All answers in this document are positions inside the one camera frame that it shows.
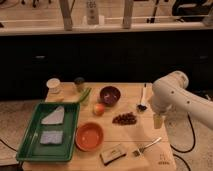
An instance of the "bowl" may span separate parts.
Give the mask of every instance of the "bowl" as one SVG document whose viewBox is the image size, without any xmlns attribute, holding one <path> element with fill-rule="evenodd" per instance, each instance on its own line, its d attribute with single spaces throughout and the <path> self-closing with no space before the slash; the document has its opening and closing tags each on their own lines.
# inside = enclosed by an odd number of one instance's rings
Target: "bowl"
<svg viewBox="0 0 213 171">
<path fill-rule="evenodd" d="M 82 151 L 94 151 L 103 142 L 104 133 L 102 127 L 95 122 L 87 122 L 78 127 L 75 142 Z"/>
<path fill-rule="evenodd" d="M 115 105 L 120 97 L 120 91 L 113 86 L 104 87 L 100 92 L 100 100 L 107 106 Z"/>
</svg>

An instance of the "sponge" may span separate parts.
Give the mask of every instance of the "sponge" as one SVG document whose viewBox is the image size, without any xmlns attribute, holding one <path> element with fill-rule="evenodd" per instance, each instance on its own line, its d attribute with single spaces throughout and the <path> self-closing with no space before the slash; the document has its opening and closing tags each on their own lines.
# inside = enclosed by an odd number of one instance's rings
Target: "sponge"
<svg viewBox="0 0 213 171">
<path fill-rule="evenodd" d="M 41 144 L 62 144 L 63 131 L 43 131 Z"/>
</svg>

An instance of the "white sponge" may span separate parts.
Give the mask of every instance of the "white sponge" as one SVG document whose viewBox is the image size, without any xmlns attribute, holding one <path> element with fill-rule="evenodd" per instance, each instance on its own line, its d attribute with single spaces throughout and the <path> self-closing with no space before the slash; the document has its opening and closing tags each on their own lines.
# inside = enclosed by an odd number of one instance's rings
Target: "white sponge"
<svg viewBox="0 0 213 171">
<path fill-rule="evenodd" d="M 63 131 L 43 131 L 40 139 L 41 144 L 61 144 Z"/>
<path fill-rule="evenodd" d="M 64 107 L 58 106 L 52 113 L 42 119 L 41 124 L 53 125 L 62 124 L 64 120 Z"/>
</svg>

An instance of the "dark cabinet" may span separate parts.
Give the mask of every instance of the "dark cabinet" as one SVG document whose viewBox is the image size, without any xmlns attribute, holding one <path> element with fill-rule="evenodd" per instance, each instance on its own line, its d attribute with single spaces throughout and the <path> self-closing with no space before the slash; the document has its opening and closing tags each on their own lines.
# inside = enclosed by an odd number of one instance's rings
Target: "dark cabinet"
<svg viewBox="0 0 213 171">
<path fill-rule="evenodd" d="M 0 98 L 44 98 L 46 81 L 153 82 L 174 70 L 213 87 L 212 30 L 0 37 Z"/>
</svg>

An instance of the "green tray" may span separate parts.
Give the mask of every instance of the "green tray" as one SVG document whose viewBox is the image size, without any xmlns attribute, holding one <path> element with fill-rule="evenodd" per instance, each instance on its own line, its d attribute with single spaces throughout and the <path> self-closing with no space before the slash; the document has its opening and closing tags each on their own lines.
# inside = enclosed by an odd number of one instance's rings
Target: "green tray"
<svg viewBox="0 0 213 171">
<path fill-rule="evenodd" d="M 64 122 L 61 125 L 42 125 L 41 119 L 57 106 L 64 106 Z M 26 129 L 16 159 L 18 161 L 64 162 L 72 158 L 75 131 L 78 122 L 79 103 L 39 103 Z M 60 145 L 40 144 L 42 131 L 63 130 Z"/>
</svg>

